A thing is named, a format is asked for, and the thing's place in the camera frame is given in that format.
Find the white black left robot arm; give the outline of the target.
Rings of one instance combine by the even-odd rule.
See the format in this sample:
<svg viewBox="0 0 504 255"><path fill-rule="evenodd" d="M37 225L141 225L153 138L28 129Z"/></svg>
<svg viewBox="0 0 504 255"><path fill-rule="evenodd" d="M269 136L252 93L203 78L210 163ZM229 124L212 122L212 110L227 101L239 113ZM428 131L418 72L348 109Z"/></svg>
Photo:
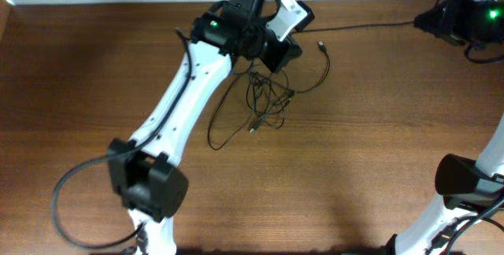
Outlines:
<svg viewBox="0 0 504 255"><path fill-rule="evenodd" d="M114 139L107 150L113 192L134 224L129 254L174 254L173 217L187 193L178 170L188 137L209 98L236 60L260 60L278 72L301 48L292 30L313 20L297 0L274 0L276 11L261 14L266 0L224 0L195 19L183 41L180 68L143 125L128 141Z"/></svg>

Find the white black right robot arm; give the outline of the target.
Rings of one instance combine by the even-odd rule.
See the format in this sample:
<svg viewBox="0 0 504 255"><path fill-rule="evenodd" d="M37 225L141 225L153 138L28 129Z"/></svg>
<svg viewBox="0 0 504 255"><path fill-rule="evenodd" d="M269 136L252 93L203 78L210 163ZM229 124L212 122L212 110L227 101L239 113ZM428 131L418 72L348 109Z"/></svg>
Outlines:
<svg viewBox="0 0 504 255"><path fill-rule="evenodd" d="M416 28L472 50L503 41L502 0L444 0L415 17ZM382 254L451 254L474 224L503 210L503 126L497 126L477 159L447 154L435 174L435 197L406 230L393 235Z"/></svg>

